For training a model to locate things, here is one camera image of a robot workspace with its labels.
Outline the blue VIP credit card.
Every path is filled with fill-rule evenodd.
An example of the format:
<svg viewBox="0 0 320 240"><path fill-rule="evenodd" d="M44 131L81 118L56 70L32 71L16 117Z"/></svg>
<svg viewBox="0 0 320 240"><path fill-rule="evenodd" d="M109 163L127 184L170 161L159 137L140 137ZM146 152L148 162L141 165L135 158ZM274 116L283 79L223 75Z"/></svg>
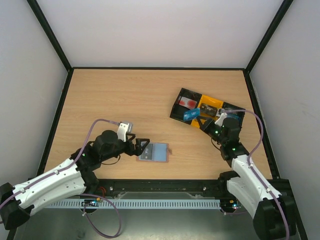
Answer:
<svg viewBox="0 0 320 240"><path fill-rule="evenodd" d="M190 109L184 112L183 114L183 121L192 121L196 119L201 114L200 108Z"/></svg>

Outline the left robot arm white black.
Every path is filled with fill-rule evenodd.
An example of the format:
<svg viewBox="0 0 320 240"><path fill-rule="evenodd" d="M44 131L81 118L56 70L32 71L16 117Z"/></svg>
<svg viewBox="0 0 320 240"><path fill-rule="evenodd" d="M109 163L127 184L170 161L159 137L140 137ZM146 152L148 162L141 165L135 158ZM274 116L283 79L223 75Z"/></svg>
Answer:
<svg viewBox="0 0 320 240"><path fill-rule="evenodd" d="M95 193L99 180L94 170L102 162L120 158L121 154L140 156L149 143L148 138L137 138L133 133L122 140L116 132L105 130L55 168L20 184L1 185L0 223L6 230L12 230L50 204Z"/></svg>

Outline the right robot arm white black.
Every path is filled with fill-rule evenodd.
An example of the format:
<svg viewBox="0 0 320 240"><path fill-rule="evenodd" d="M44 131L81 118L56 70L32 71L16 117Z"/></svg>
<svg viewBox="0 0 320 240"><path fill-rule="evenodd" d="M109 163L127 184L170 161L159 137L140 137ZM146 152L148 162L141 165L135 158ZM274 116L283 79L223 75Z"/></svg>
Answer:
<svg viewBox="0 0 320 240"><path fill-rule="evenodd" d="M252 217L253 228L261 240L288 240L297 233L295 202L282 195L258 170L251 153L240 142L237 119L224 112L218 120L196 118L200 130L220 145L223 160L232 168L220 174L218 191L232 194Z"/></svg>

